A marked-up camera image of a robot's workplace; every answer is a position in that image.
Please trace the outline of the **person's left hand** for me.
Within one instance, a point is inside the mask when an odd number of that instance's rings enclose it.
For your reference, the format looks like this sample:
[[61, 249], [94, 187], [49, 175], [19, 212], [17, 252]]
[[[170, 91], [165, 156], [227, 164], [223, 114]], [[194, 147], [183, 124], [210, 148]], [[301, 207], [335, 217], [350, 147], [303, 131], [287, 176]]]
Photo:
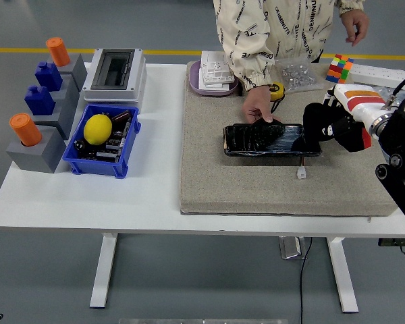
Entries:
[[350, 43], [352, 47], [355, 47], [367, 35], [369, 29], [369, 18], [367, 14], [361, 9], [353, 9], [344, 12], [340, 16], [340, 19], [346, 29], [346, 42]]

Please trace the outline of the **person's right hand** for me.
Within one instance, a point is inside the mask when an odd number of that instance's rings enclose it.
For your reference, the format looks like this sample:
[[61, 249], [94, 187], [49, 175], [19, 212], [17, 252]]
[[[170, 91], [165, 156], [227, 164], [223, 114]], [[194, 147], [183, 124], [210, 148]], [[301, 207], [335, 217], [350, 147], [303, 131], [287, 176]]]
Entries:
[[268, 85], [250, 89], [242, 105], [245, 121], [254, 123], [263, 119], [265, 122], [271, 123], [273, 115], [270, 104], [271, 92]]

